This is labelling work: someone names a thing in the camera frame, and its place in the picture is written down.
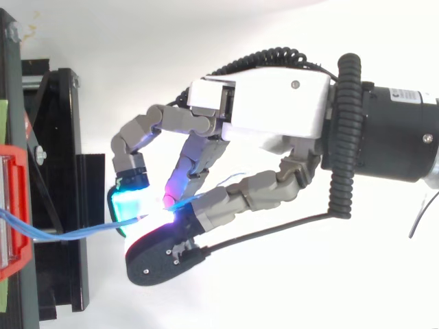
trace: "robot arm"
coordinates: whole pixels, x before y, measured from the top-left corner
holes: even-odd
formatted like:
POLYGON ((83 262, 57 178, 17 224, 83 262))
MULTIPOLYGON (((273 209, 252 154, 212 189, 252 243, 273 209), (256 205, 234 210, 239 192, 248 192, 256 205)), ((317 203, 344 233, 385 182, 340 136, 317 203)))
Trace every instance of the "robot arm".
POLYGON ((165 188, 164 203, 173 206, 174 221, 146 232, 126 254, 133 283, 161 283, 200 263, 209 253, 195 245, 195 236, 238 213, 294 200, 321 160, 322 168, 333 172, 329 211, 312 220, 350 218, 354 172, 437 182, 436 99, 362 83, 353 54, 340 59, 338 79, 291 49, 253 56, 196 80, 174 102, 178 107, 152 106, 113 138, 116 189, 129 191, 149 185, 140 148, 161 130, 189 134, 165 188), (330 85, 331 78, 336 85, 330 85), (278 172, 264 171, 182 203, 202 186, 229 141, 240 138, 290 153, 278 172))

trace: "black coiled cord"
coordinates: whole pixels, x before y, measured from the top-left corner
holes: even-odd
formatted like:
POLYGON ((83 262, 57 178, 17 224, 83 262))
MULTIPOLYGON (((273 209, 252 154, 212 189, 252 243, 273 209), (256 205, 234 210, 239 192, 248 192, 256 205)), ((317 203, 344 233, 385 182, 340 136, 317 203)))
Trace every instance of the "black coiled cord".
MULTIPOLYGON (((311 69, 314 71, 324 72, 330 75, 334 81, 337 81, 336 76, 323 69, 321 66, 308 62, 305 54, 300 53, 297 49, 291 49, 289 47, 277 47, 252 53, 249 56, 245 56, 223 66, 222 68, 212 72, 211 75, 227 75, 254 69, 258 66, 282 66, 294 67, 298 69, 311 69)), ((179 108, 188 108, 188 94, 189 88, 183 91, 175 101, 169 103, 168 105, 177 105, 179 108)))
POLYGON ((338 69, 335 149, 331 155, 333 174, 328 213, 337 218, 349 219, 363 125, 361 61, 357 55, 348 53, 339 59, 338 69))

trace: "white background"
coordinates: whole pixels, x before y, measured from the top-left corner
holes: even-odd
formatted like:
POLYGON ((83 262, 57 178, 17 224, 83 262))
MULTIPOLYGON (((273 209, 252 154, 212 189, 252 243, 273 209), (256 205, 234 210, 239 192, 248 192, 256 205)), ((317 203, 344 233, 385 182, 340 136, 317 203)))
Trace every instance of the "white background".
MULTIPOLYGON (((3 0, 29 35, 24 58, 51 59, 82 78, 84 153, 107 153, 110 139, 153 103, 167 103, 194 80, 269 47, 296 47, 337 73, 346 52, 362 58, 363 80, 439 94, 438 9, 431 0, 3 0)), ((183 136, 162 134, 143 153, 159 193, 183 136)), ((275 169, 279 159, 231 145, 206 188, 227 175, 275 169)), ((295 202, 205 234, 201 245, 325 211, 330 175, 319 170, 295 202)), ((42 328, 437 328, 439 206, 415 238, 407 235, 425 193, 408 184, 355 179, 353 218, 330 219, 215 253, 156 287, 126 278, 116 232, 88 240, 91 303, 58 309, 42 328)))

